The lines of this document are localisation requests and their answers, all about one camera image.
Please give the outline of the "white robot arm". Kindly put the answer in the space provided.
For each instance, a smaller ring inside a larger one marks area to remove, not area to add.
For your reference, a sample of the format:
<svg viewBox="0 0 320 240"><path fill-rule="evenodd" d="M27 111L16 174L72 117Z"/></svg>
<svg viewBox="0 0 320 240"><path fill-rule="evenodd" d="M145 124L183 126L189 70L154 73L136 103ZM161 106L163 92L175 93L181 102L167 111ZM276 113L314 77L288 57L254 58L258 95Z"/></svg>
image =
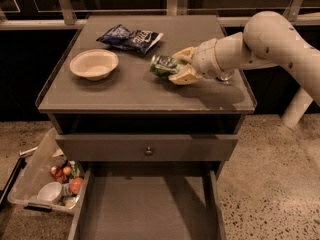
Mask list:
<svg viewBox="0 0 320 240"><path fill-rule="evenodd" d="M257 13L247 21L243 31L185 48L174 57L187 63L169 77L177 85L192 84L201 78L226 79L235 69L279 65L320 103L320 51L276 12Z"/></svg>

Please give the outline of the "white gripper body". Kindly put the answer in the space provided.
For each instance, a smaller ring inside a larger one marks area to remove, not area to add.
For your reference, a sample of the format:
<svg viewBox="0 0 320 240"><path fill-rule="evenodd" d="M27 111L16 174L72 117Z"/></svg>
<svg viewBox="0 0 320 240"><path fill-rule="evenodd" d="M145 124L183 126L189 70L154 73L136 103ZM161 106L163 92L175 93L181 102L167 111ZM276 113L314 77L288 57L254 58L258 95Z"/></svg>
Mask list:
<svg viewBox="0 0 320 240"><path fill-rule="evenodd" d="M220 78L223 71L218 65L215 56L215 38L202 42L196 49L192 58L192 66L198 74L205 78Z"/></svg>

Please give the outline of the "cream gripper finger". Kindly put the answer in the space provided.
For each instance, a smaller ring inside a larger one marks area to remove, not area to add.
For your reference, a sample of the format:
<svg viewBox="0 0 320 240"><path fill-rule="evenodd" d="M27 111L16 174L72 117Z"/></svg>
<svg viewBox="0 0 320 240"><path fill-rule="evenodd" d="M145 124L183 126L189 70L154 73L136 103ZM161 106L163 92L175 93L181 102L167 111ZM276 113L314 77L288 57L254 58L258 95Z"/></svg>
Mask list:
<svg viewBox="0 0 320 240"><path fill-rule="evenodd" d="M175 54L172 55L172 57L191 64L193 61L195 50L196 50L195 47L187 47L183 50L176 52Z"/></svg>
<svg viewBox="0 0 320 240"><path fill-rule="evenodd" d="M176 85L189 85L199 81L200 75L191 64L179 65L177 73L170 75L168 79Z"/></svg>

